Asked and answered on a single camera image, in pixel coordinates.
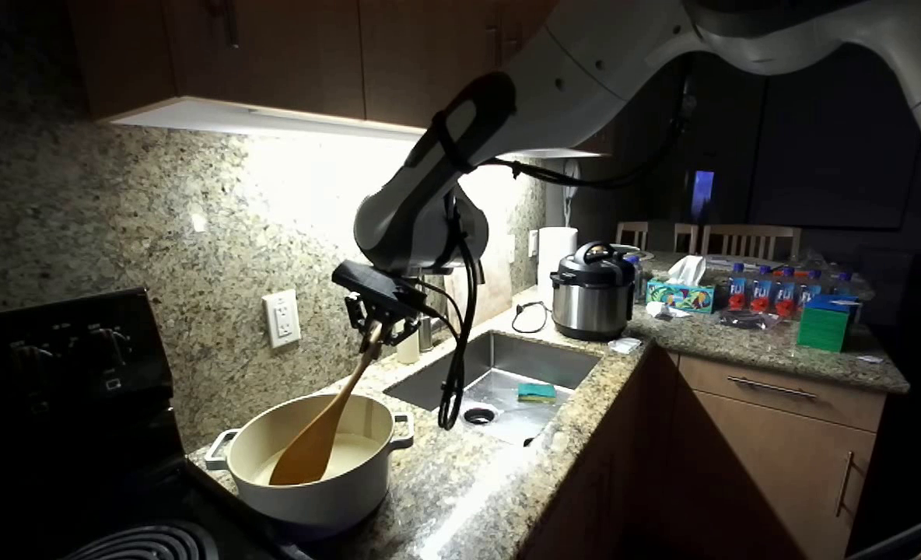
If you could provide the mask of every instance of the wall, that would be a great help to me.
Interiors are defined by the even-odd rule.
[[[58,0],[0,0],[0,310],[147,288],[186,448],[356,366],[331,272],[412,138],[228,138],[92,125]],[[532,284],[543,196],[479,176],[490,284]],[[305,338],[272,352],[263,297],[296,291]]]

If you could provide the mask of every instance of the granite countertop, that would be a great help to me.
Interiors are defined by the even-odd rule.
[[[476,328],[511,330],[511,310]],[[526,338],[595,352],[601,361],[571,396],[549,429],[529,445],[483,435],[463,424],[438,429],[437,410],[412,408],[382,396],[387,387],[453,352],[453,343],[420,354],[417,365],[376,361],[358,384],[360,396],[413,414],[413,445],[388,457],[388,497],[360,526],[339,539],[301,544],[310,558],[518,558],[534,520],[571,476],[614,399],[628,384],[650,343],[716,361],[816,377],[874,392],[907,392],[909,384],[882,350],[811,352],[794,350],[794,330],[749,333],[714,319],[656,322],[634,309],[628,333],[637,346],[628,354],[608,343],[566,338],[545,328]]]

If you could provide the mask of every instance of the rice cooker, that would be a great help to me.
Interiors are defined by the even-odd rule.
[[[586,242],[561,260],[551,319],[572,338],[616,338],[633,319],[634,267],[610,242]]]

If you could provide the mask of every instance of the white robot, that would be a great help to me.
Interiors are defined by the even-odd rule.
[[[394,179],[360,203],[356,240],[372,267],[343,264],[332,281],[363,297],[360,315],[417,315],[423,301],[401,281],[473,264],[490,242],[460,176],[514,151],[579,147],[685,52],[784,75],[842,44],[896,73],[921,128],[921,0],[563,0],[526,50],[463,86]]]

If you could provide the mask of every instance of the light switch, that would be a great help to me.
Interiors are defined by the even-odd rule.
[[[267,294],[265,309],[267,309],[267,330],[272,330],[275,350],[301,338],[296,291]]]

